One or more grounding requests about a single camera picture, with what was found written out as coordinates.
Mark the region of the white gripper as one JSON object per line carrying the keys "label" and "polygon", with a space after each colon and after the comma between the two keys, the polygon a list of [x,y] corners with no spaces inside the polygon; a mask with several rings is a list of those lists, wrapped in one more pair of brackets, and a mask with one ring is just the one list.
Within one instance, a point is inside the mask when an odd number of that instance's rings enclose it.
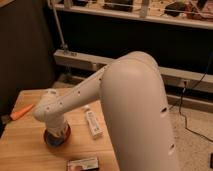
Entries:
{"label": "white gripper", "polygon": [[47,131],[54,137],[62,137],[68,130],[68,122],[63,115],[48,116],[45,124]]}

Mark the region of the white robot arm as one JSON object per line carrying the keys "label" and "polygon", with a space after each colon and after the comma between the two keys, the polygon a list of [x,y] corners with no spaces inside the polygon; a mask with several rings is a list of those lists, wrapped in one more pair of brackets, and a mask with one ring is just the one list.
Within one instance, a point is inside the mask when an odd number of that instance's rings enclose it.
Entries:
{"label": "white robot arm", "polygon": [[120,171],[180,171],[164,83],[151,55],[128,53],[63,95],[48,89],[34,117],[62,138],[69,129],[64,114],[96,100]]}

